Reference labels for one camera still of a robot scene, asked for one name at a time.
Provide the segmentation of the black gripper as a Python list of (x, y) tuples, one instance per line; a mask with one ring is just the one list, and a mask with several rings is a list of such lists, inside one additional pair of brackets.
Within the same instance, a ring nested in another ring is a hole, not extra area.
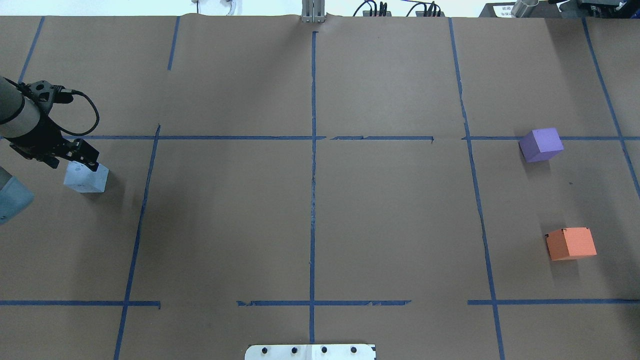
[(60, 158), (78, 162), (92, 172), (99, 168), (99, 151), (85, 140), (64, 139), (48, 115), (39, 116), (36, 125), (25, 134), (10, 136), (9, 142), (25, 159), (44, 163), (51, 169), (59, 166)]

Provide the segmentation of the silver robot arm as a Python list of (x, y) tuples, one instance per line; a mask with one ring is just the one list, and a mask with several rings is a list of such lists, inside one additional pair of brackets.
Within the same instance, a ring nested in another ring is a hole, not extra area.
[[(94, 112), (88, 130), (74, 132), (51, 118), (55, 104), (70, 104), (82, 97)], [(99, 151), (86, 140), (96, 130), (100, 116), (89, 96), (77, 89), (46, 80), (25, 83), (1, 78), (1, 139), (19, 158), (57, 169), (62, 160), (66, 169), (58, 176), (37, 177), (32, 170), (12, 172), (1, 169), (1, 223), (17, 217), (35, 216), (36, 210), (62, 214), (71, 205), (60, 205), (63, 189), (77, 193), (103, 193), (110, 170), (99, 162)]]

